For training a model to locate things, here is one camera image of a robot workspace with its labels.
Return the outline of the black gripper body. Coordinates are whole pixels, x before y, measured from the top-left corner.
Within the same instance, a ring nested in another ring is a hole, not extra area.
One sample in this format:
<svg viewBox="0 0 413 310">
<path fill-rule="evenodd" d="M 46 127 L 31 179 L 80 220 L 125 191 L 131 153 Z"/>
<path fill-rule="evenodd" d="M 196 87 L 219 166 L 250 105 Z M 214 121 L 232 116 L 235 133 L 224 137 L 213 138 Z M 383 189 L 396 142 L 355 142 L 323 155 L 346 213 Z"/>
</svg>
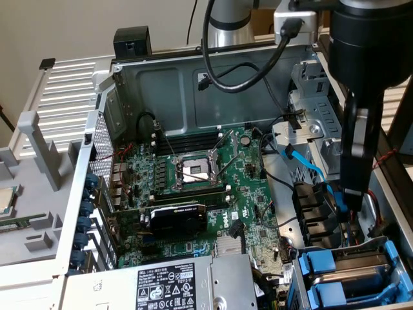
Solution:
<svg viewBox="0 0 413 310">
<path fill-rule="evenodd" d="M 328 69 L 353 93 L 380 93 L 412 73 L 412 1 L 340 1 Z"/>
</svg>

